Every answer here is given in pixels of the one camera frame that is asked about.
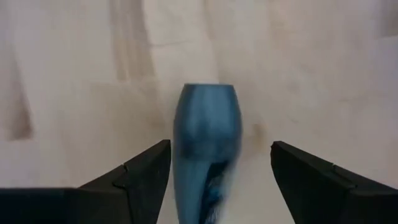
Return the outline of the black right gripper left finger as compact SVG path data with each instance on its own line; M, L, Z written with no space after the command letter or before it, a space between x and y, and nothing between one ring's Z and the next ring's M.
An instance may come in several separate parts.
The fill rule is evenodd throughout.
M170 163L164 139L77 188L0 188L0 224L156 224Z

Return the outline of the grey-blue travel bottle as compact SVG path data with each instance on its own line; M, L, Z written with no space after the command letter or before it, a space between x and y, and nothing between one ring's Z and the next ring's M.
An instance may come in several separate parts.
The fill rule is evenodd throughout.
M241 152L233 85L184 85L174 118L172 165L178 224L218 224Z

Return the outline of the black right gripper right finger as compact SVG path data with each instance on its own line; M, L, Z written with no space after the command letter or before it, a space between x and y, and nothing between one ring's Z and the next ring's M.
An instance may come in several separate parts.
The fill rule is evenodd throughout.
M295 224L398 224L398 189L283 141L271 167Z

